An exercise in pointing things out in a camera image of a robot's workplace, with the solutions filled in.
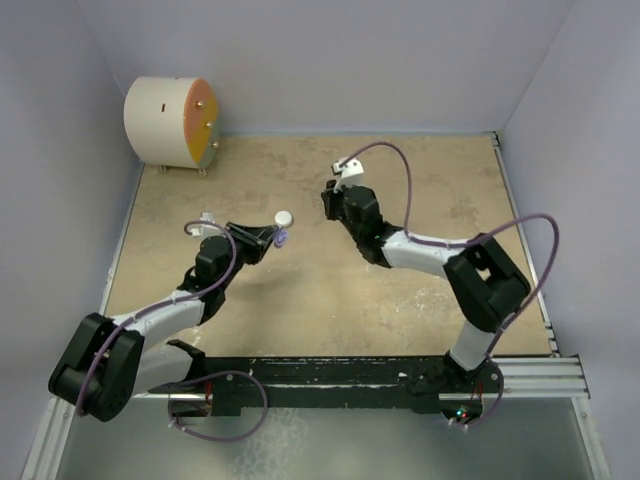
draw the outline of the gray wall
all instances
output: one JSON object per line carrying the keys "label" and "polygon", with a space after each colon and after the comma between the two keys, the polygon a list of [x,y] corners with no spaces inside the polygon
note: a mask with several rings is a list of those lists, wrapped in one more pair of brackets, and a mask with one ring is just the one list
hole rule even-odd
{"label": "gray wall", "polygon": [[96,309],[137,161],[73,0],[0,6],[0,465],[17,478],[78,321]]}
{"label": "gray wall", "polygon": [[573,0],[79,0],[126,93],[203,76],[235,132],[502,128]]}
{"label": "gray wall", "polygon": [[[640,2],[579,1],[504,133],[519,208],[560,223],[547,305],[619,479],[640,478],[639,85]],[[526,229],[540,267],[545,228]]]}

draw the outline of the purple wire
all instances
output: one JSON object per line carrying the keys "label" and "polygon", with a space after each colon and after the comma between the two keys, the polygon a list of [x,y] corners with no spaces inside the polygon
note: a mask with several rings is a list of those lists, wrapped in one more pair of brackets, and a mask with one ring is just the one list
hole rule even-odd
{"label": "purple wire", "polygon": [[218,288],[220,285],[222,285],[222,283],[229,277],[229,275],[231,275],[231,272],[232,272],[233,267],[234,267],[234,265],[236,263],[236,257],[237,257],[237,254],[238,254],[238,249],[236,247],[236,242],[233,239],[233,237],[231,236],[231,234],[229,232],[227,232],[227,230],[224,227],[218,225],[217,223],[207,222],[206,220],[193,220],[191,222],[187,222],[183,227],[184,232],[186,234],[190,235],[191,232],[189,231],[189,227],[191,227],[193,225],[210,225],[210,226],[215,227],[218,230],[220,230],[224,234],[224,236],[227,237],[227,240],[229,240],[229,243],[231,244],[231,263],[229,263],[229,267],[224,272],[224,274],[218,279],[217,282],[215,282],[213,285],[205,288],[204,290],[201,290],[199,292],[193,293],[191,295],[186,295],[184,297],[180,297],[180,298],[176,299],[175,301],[172,300],[172,299],[167,299],[167,300],[163,300],[163,301],[158,302],[158,303],[154,303],[153,305],[149,305],[149,306],[143,308],[142,310],[140,310],[139,312],[133,314],[131,317],[127,318],[120,325],[118,325],[111,332],[111,334],[107,337],[107,339],[104,341],[104,343],[102,344],[100,349],[96,352],[96,355],[95,355],[95,357],[93,357],[93,361],[91,362],[91,365],[89,366],[89,370],[87,370],[87,374],[85,375],[84,381],[82,382],[82,386],[80,387],[80,392],[78,393],[78,398],[76,399],[75,414],[77,416],[83,417],[83,416],[86,415],[86,413],[83,411],[82,407],[84,406],[84,402],[86,401],[86,398],[87,398],[87,391],[89,390],[89,384],[91,383],[91,379],[95,375],[96,370],[98,368],[98,365],[100,363],[100,360],[102,359],[102,357],[104,356],[106,351],[109,349],[109,347],[114,342],[114,340],[118,337],[118,335],[120,335],[120,333],[125,328],[127,328],[129,325],[131,325],[135,320],[139,320],[142,317],[144,317],[146,315],[149,315],[152,312],[155,312],[156,310],[159,310],[159,309],[164,308],[164,307],[169,306],[169,305],[174,305],[175,303],[186,302],[186,301],[189,301],[189,300],[193,300],[194,298],[199,298],[199,297],[201,297],[203,295],[206,295],[210,291],[212,291],[212,290]]}
{"label": "purple wire", "polygon": [[262,396],[262,413],[260,414],[260,418],[258,419],[258,421],[253,427],[251,427],[249,430],[247,430],[243,434],[236,435],[234,437],[214,437],[211,435],[205,435],[204,433],[196,432],[182,425],[176,418],[177,416],[174,415],[174,413],[171,411],[172,403],[169,402],[169,404],[167,405],[167,412],[169,414],[169,420],[171,421],[171,425],[173,425],[174,427],[180,429],[184,433],[187,433],[193,437],[199,438],[201,440],[208,440],[210,442],[233,443],[233,442],[239,442],[240,440],[244,440],[245,438],[253,435],[256,432],[256,430],[258,430],[262,426],[265,419],[267,418],[267,413],[269,412],[269,401],[267,399],[267,392],[265,391],[262,384],[258,380],[253,378],[251,375],[249,375],[248,373],[241,372],[240,370],[226,370],[224,372],[216,372],[216,373],[205,375],[204,377],[196,378],[193,380],[187,380],[179,383],[170,383],[168,385],[175,386],[175,387],[190,387],[192,385],[197,385],[198,383],[201,383],[201,382],[213,380],[214,378],[226,377],[227,375],[240,375],[241,377],[248,378],[256,385],[256,387],[258,387],[258,390],[260,390],[260,395]]}
{"label": "purple wire", "polygon": [[494,228],[490,232],[485,233],[483,235],[479,235],[478,237],[466,242],[447,243],[447,242],[438,242],[435,240],[423,240],[420,238],[416,238],[413,235],[411,235],[411,233],[409,232],[409,217],[411,216],[411,204],[413,199],[413,180],[411,176],[411,167],[409,166],[409,161],[407,160],[406,155],[402,150],[400,150],[400,148],[398,148],[396,145],[390,142],[385,142],[385,141],[373,142],[368,145],[365,145],[362,148],[359,148],[358,150],[356,150],[356,152],[349,155],[345,160],[343,160],[340,163],[340,167],[343,167],[348,162],[350,162],[351,160],[353,160],[355,157],[365,152],[366,150],[369,150],[370,148],[377,147],[377,146],[391,148],[400,156],[400,158],[402,159],[402,163],[404,163],[404,168],[407,172],[407,209],[404,214],[404,222],[402,224],[402,230],[404,231],[407,238],[409,238],[409,240],[414,243],[418,243],[420,245],[426,245],[429,247],[468,248],[468,247],[474,247],[476,245],[479,245],[485,240],[496,236],[497,234],[505,231],[506,229],[511,228],[514,225],[527,222],[529,220],[541,218],[541,219],[547,220],[551,224],[551,228],[553,229],[553,246],[551,247],[551,253],[549,254],[549,260],[547,261],[547,265],[545,266],[542,272],[542,275],[540,276],[540,279],[538,280],[538,283],[535,286],[535,288],[531,291],[531,293],[527,296],[527,298],[522,302],[522,305],[520,305],[518,310],[516,310],[516,312],[502,324],[500,330],[498,331],[495,338],[491,342],[491,345],[489,346],[488,353],[493,352],[493,349],[497,345],[498,341],[502,337],[502,334],[505,332],[507,327],[509,327],[509,325],[511,325],[520,316],[520,314],[531,304],[531,302],[533,302],[533,300],[538,296],[538,293],[540,293],[540,290],[542,290],[542,287],[547,281],[547,278],[549,277],[549,273],[551,272],[551,267],[553,267],[553,263],[555,262],[556,256],[558,254],[558,247],[560,246],[560,229],[558,228],[558,223],[555,221],[555,219],[551,215],[548,215],[546,213],[532,213],[530,215],[525,215],[524,217],[510,220],[500,225],[499,227]]}

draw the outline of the purple cable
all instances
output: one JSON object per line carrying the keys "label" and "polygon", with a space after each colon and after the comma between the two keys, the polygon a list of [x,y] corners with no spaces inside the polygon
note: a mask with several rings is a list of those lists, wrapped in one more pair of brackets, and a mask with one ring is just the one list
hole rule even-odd
{"label": "purple cable", "polygon": [[553,267],[553,263],[555,262],[556,255],[558,253],[558,247],[560,245],[560,229],[558,228],[558,223],[555,221],[555,219],[551,215],[548,215],[546,213],[532,213],[530,215],[525,215],[524,217],[510,220],[500,225],[499,227],[494,228],[490,232],[485,233],[483,235],[479,235],[473,240],[469,240],[467,242],[447,243],[447,242],[438,242],[434,240],[422,240],[422,239],[416,238],[413,235],[411,235],[411,233],[409,232],[409,217],[411,216],[411,204],[412,204],[412,198],[413,198],[413,181],[411,177],[411,167],[409,166],[409,161],[407,160],[407,157],[402,152],[402,150],[400,150],[400,148],[398,148],[396,145],[390,142],[385,142],[385,141],[373,142],[373,143],[370,143],[369,145],[365,145],[364,147],[359,148],[356,152],[349,155],[345,160],[343,160],[340,163],[340,167],[343,167],[344,165],[346,165],[348,162],[353,160],[362,152],[365,152],[366,150],[369,150],[370,148],[377,147],[377,146],[391,148],[400,156],[400,158],[402,159],[402,163],[404,163],[404,168],[407,172],[407,209],[404,214],[404,222],[402,224],[402,230],[404,231],[407,238],[409,238],[409,240],[414,243],[418,243],[420,245],[426,245],[430,247],[468,248],[468,247],[479,245],[485,240],[494,237],[495,235],[505,231],[506,229],[511,228],[514,225],[517,225],[519,223],[527,222],[529,220],[541,218],[541,219],[547,220],[551,224],[551,228],[553,229],[553,246],[551,247],[551,253],[549,254],[549,260],[547,261],[547,265],[545,266],[542,272],[542,275],[538,280],[537,285],[531,291],[529,296],[527,296],[527,298],[522,302],[522,305],[520,305],[518,310],[516,310],[516,312],[502,324],[500,330],[498,331],[495,338],[493,339],[493,342],[491,342],[491,345],[489,346],[488,353],[491,353],[495,348],[495,346],[497,345],[498,341],[500,340],[500,337],[502,337],[502,334],[507,329],[507,327],[509,327],[509,325],[511,325],[520,316],[520,314],[531,304],[531,302],[533,302],[533,300],[538,296],[538,293],[540,293],[540,290],[542,290],[542,287],[547,281],[547,278],[549,277],[549,273],[551,272],[551,267]]}
{"label": "purple cable", "polygon": [[98,364],[100,363],[100,360],[102,359],[102,357],[104,356],[106,351],[109,349],[109,347],[111,346],[113,341],[118,337],[118,335],[120,335],[120,333],[125,328],[127,328],[129,325],[131,325],[135,320],[139,320],[142,317],[144,317],[146,315],[149,315],[152,312],[155,312],[156,310],[159,310],[159,309],[164,308],[164,307],[169,306],[169,305],[173,305],[174,303],[182,303],[182,302],[186,302],[186,301],[189,301],[189,300],[193,300],[194,298],[199,298],[202,295],[206,295],[210,291],[212,291],[212,290],[218,288],[220,285],[222,285],[222,283],[229,277],[229,275],[231,275],[231,271],[233,270],[233,267],[234,267],[234,265],[236,263],[236,257],[237,257],[237,254],[238,254],[238,249],[236,247],[236,242],[233,239],[233,237],[231,236],[231,234],[229,232],[227,232],[227,230],[224,227],[218,225],[217,223],[207,222],[206,220],[194,220],[194,221],[191,221],[191,222],[187,222],[183,227],[184,228],[184,232],[186,234],[191,235],[191,232],[189,231],[189,227],[191,227],[192,225],[210,225],[210,226],[215,227],[218,230],[220,230],[224,234],[224,236],[227,237],[227,239],[229,240],[229,243],[231,244],[231,263],[229,263],[229,267],[224,272],[224,274],[218,279],[217,282],[215,282],[213,285],[205,288],[204,290],[201,290],[201,291],[196,292],[196,293],[192,293],[191,295],[186,295],[184,297],[180,297],[180,298],[176,299],[175,301],[172,300],[172,299],[167,299],[167,300],[163,300],[163,301],[158,302],[158,303],[154,303],[153,305],[149,305],[149,306],[143,308],[142,310],[140,310],[139,312],[135,313],[131,317],[127,318],[120,325],[118,325],[111,332],[111,334],[107,337],[107,339],[104,341],[104,343],[102,344],[100,349],[97,351],[95,357],[93,357],[93,361],[91,362],[91,365],[89,366],[89,370],[87,370],[87,374],[85,375],[84,381],[82,382],[82,386],[80,387],[80,392],[78,393],[78,398],[76,399],[75,413],[76,413],[77,416],[83,417],[83,416],[86,415],[86,413],[82,410],[82,407],[84,406],[84,402],[85,402],[86,397],[87,397],[87,391],[89,390],[89,384],[91,383],[91,379],[95,375],[96,369],[98,368]]}
{"label": "purple cable", "polygon": [[258,421],[253,427],[251,427],[249,430],[247,430],[243,434],[236,435],[234,437],[214,437],[211,435],[205,435],[204,433],[199,433],[194,430],[190,430],[184,425],[182,425],[176,418],[177,416],[171,411],[172,403],[169,402],[169,404],[167,405],[167,412],[169,414],[169,420],[171,421],[171,425],[173,425],[174,427],[180,429],[182,432],[187,433],[193,437],[199,438],[201,440],[208,440],[210,442],[233,443],[233,442],[239,442],[240,440],[244,440],[245,438],[253,435],[256,432],[256,430],[258,430],[262,426],[265,419],[267,418],[267,413],[269,412],[269,401],[267,399],[267,392],[265,391],[262,384],[258,380],[253,378],[251,375],[249,375],[248,373],[241,372],[239,370],[226,370],[224,372],[212,373],[211,375],[206,375],[204,377],[196,378],[194,380],[187,380],[179,383],[170,383],[168,385],[175,386],[175,387],[190,387],[192,385],[197,385],[198,383],[201,383],[201,382],[213,380],[214,378],[226,377],[227,375],[240,375],[241,377],[248,378],[256,385],[256,387],[258,387],[258,390],[260,390],[260,395],[262,396],[262,413],[260,415],[260,418],[258,419]]}

